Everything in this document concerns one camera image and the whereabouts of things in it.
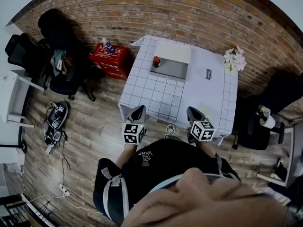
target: gray tray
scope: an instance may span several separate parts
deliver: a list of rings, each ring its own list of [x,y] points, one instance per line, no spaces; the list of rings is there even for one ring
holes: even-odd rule
[[[164,58],[160,58],[160,62],[160,67],[154,67],[153,65],[151,66],[152,75],[170,78],[177,81],[185,81],[188,68],[187,63],[172,61]]]

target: red box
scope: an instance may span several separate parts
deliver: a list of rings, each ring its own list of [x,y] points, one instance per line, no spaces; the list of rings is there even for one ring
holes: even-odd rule
[[[102,69],[108,77],[126,81],[132,68],[133,60],[127,54],[126,47],[118,45],[113,45],[113,47],[116,49],[116,52],[109,54],[106,47],[100,43],[96,46],[93,55],[89,56],[89,58],[99,69]]]

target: black shirt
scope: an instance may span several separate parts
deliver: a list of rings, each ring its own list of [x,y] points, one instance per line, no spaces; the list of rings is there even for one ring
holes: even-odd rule
[[[199,168],[204,173],[219,175],[216,158],[211,158],[200,148],[182,141],[162,139],[137,151],[120,170],[111,160],[103,158],[98,164],[95,181],[94,203],[104,213],[103,190],[108,179],[101,172],[108,168],[112,177],[121,174],[126,182],[129,209],[159,183],[183,174],[192,167]],[[222,159],[223,173],[232,173],[238,178],[227,161]],[[111,194],[115,202],[120,202],[119,193]]]

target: shoe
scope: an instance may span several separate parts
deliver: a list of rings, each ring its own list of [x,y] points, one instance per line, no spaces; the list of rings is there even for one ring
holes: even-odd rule
[[[166,136],[173,136],[174,134],[175,134],[175,126],[173,124],[169,124],[166,127],[165,138],[166,138]]]

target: small jar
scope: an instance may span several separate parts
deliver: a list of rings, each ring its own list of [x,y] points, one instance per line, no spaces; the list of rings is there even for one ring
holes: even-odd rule
[[[153,64],[154,67],[159,67],[160,66],[160,58],[158,56],[155,56],[153,58],[153,63],[152,64]]]

